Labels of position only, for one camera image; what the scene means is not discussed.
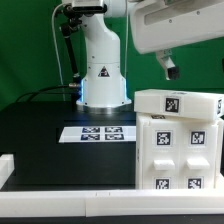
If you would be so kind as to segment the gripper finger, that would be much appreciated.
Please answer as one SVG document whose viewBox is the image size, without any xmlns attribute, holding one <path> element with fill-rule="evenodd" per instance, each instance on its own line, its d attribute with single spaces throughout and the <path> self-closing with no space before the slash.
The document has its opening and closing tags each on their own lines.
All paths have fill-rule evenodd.
<svg viewBox="0 0 224 224">
<path fill-rule="evenodd" d="M 165 71 L 167 80 L 177 80 L 180 77 L 180 69 L 176 66 L 172 59 L 172 51 L 164 49 L 156 52 L 156 59 Z"/>
</svg>

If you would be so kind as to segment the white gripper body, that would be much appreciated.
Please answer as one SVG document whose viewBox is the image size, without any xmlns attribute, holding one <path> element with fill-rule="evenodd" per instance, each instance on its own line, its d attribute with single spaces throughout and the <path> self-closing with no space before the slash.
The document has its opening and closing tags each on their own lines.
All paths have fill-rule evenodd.
<svg viewBox="0 0 224 224">
<path fill-rule="evenodd" d="M 224 36 L 224 0 L 142 0 L 130 12 L 141 54 Z"/>
</svg>

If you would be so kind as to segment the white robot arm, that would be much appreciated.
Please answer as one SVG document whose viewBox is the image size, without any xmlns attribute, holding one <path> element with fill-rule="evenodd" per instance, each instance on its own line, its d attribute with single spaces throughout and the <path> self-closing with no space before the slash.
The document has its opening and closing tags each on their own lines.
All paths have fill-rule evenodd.
<svg viewBox="0 0 224 224">
<path fill-rule="evenodd" d="M 67 31 L 84 32 L 87 74 L 81 79 L 82 110 L 112 112 L 131 104 L 120 73 L 120 39 L 106 18 L 128 16 L 135 49 L 156 54 L 168 80 L 180 76 L 171 49 L 224 36 L 224 0 L 61 0 Z"/>
</svg>

